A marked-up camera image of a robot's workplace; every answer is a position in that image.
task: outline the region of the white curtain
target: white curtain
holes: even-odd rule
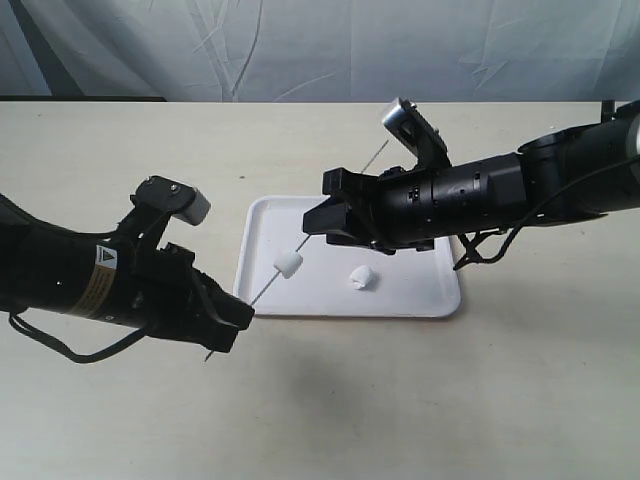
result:
[[[640,97],[638,0],[24,5],[90,95],[323,102]]]

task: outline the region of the black cable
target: black cable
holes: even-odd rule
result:
[[[17,206],[15,203],[13,203],[11,200],[9,200],[7,197],[5,197],[2,194],[0,194],[0,203],[4,204],[9,210],[11,210],[16,215],[22,217],[24,220],[31,223],[32,225],[36,225],[38,227],[56,232],[60,235],[76,237],[76,238],[79,237],[79,238],[105,239],[105,238],[113,237],[116,233],[115,230],[111,232],[100,232],[100,233],[75,232],[73,230],[68,230],[66,228],[59,227],[58,225],[54,225],[52,223],[48,223],[48,222],[45,222],[44,220],[40,220],[34,217],[33,215],[22,210],[19,206]]]
[[[627,160],[623,160],[621,162],[612,163],[611,165],[607,165],[606,167],[602,167],[602,168],[599,168],[597,170],[594,170],[593,172],[589,172],[586,175],[583,175],[582,177],[579,177],[579,178],[567,183],[564,187],[560,188],[559,190],[557,190],[556,192],[552,193],[547,198],[542,200],[540,203],[538,203],[535,207],[533,207],[529,211],[529,213],[527,213],[524,217],[522,217],[522,219],[509,232],[509,235],[507,235],[507,238],[505,238],[504,242],[502,242],[502,245],[500,246],[500,250],[498,250],[498,253],[496,253],[493,257],[489,257],[489,258],[483,258],[483,257],[467,258],[466,259],[467,261],[465,261],[465,262],[462,261],[462,260],[464,260],[464,257],[463,257],[463,259],[461,259],[458,263],[456,263],[456,266],[454,267],[454,270],[460,270],[462,267],[468,265],[469,263],[493,264],[493,263],[498,262],[499,260],[501,260],[505,256],[505,254],[507,253],[507,250],[509,249],[509,247],[511,246],[511,244],[515,240],[516,236],[520,233],[520,231],[524,227],[527,226],[527,224],[531,221],[531,219],[533,217],[535,217],[540,212],[540,210],[542,210],[544,207],[546,207],[549,203],[554,201],[560,195],[566,193],[568,190],[571,190],[572,188],[574,188],[575,186],[577,186],[580,183],[584,182],[585,180],[588,180],[590,178],[596,177],[598,175],[602,175],[603,173],[606,173],[606,172],[608,172],[610,170],[614,170],[616,168],[620,168],[620,167],[625,167],[627,165],[631,165],[631,164],[636,163],[638,161],[640,161],[640,155],[636,155],[633,158],[630,158],[630,159],[627,159]]]
[[[32,340],[35,340],[45,347],[50,348],[58,352],[61,355],[64,355],[69,360],[75,363],[94,363],[109,358],[116,353],[122,352],[124,349],[130,347],[137,341],[141,340],[145,336],[147,336],[153,330],[154,324],[149,323],[144,327],[135,330],[130,333],[126,337],[118,340],[113,345],[109,345],[108,347],[100,350],[99,352],[92,353],[90,355],[80,355],[71,350],[65,343],[61,340],[58,340],[56,337],[49,335],[48,333],[43,332],[42,330],[37,329],[33,325],[30,325],[25,320],[20,318],[19,315],[15,313],[9,314],[9,324],[19,333],[25,335]]]

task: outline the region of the robotic arm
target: robotic arm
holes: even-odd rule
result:
[[[325,172],[322,192],[329,198],[304,215],[305,233],[388,255],[430,250],[435,238],[455,235],[466,250],[459,269],[497,262],[525,226],[582,222],[640,207],[640,101],[618,110],[603,102],[600,123],[455,167],[415,104],[396,100],[383,123],[417,157],[416,166],[377,177],[344,168]],[[495,256],[480,255],[480,243],[509,229]]]
[[[228,352],[253,308],[194,269],[193,252],[172,243],[157,249],[172,216],[198,225],[209,202],[158,176],[131,201],[115,231],[96,234],[38,220],[0,195],[0,310],[17,331],[78,363],[107,358],[146,335]],[[19,316],[30,307],[138,330],[96,354],[78,355]]]

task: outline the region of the tabletop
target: tabletop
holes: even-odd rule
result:
[[[197,186],[205,222],[163,242],[230,290],[245,215],[316,195],[389,138],[379,104],[0,103],[0,191],[111,229],[148,175]],[[599,119],[594,103],[422,104],[454,164]],[[369,167],[410,166],[392,140]],[[0,325],[0,476],[31,479],[634,478],[639,213],[525,230],[460,274],[441,321],[254,319],[229,354],[145,339],[79,366]],[[495,248],[492,243],[487,248]],[[81,352],[124,327],[29,310]]]

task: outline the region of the yellow warning sticker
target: yellow warning sticker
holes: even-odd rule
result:
[[[102,306],[118,268],[118,252],[112,248],[96,245],[96,264],[89,283],[80,300],[69,310],[69,315],[90,317]]]

